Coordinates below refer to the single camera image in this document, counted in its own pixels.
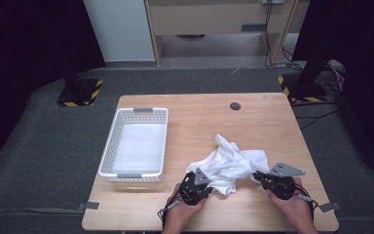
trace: tabletop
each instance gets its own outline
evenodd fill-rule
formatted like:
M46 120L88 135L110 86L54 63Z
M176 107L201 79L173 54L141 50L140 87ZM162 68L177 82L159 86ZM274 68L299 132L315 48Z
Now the tabletop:
M238 103L239 110L231 108ZM164 178L158 183L112 183L96 175L82 225L87 230L162 230L157 212L164 207L187 167L217 149L217 134L240 150L262 149L269 167L283 162L303 170L303 186L320 204L329 202L312 156L287 97L279 93L123 96L118 108L165 107L168 138ZM335 231L334 212L315 210L319 231ZM205 208L185 231L291 231L261 185L249 178L237 180L237 193L213 192Z

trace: yellow and black hazard tape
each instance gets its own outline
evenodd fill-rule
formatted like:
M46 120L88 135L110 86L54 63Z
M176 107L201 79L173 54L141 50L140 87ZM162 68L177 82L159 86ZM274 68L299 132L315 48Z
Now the yellow and black hazard tape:
M287 99L290 103L299 102L299 101L327 101L326 97L293 97L290 90L287 88L284 78L282 76L278 77L279 84L283 93L287 96Z
M65 102L58 102L57 106L68 106L68 107L74 107L74 106L80 106L80 105L93 105L95 102L96 97L99 94L99 90L101 89L103 81L98 80L94 89L93 94L91 95L91 99L88 101L65 101Z

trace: person's left hand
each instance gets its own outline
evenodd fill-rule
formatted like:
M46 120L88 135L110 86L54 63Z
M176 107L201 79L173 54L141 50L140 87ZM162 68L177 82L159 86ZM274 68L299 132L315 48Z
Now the person's left hand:
M170 202L172 196L178 191L179 183L175 185L172 195L168 197L167 204ZM190 219L205 206L207 198L202 199L196 206L189 206L185 204L180 198L180 202L170 209L166 217L166 225L164 226L163 233L180 233L188 224Z

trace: human hand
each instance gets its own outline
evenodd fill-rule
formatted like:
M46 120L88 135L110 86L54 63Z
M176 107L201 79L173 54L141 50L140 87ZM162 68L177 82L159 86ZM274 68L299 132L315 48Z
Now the human hand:
M302 180L299 177L294 178L294 182L302 186ZM294 196L288 200L278 198L272 191L265 190L270 201L275 204L286 217L289 224L299 234L316 234L314 223L312 221L311 210L308 202Z
M175 185L172 195L168 197L167 204L170 202L171 198L178 192L179 183ZM180 198L180 202L170 209L166 217L166 225L164 226L163 233L173 234L180 233L184 227L188 224L190 219L205 206L207 198L202 199L196 206L189 206L185 204Z

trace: black curtain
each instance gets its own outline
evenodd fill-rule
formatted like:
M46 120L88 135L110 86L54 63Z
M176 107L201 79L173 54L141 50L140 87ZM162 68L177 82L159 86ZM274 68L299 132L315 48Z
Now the black curtain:
M71 69L79 73L105 66L83 1L0 0L0 149L31 93L63 78L43 40L42 22Z
M330 59L345 66L340 107L363 158L374 164L374 1L311 0L293 60Z

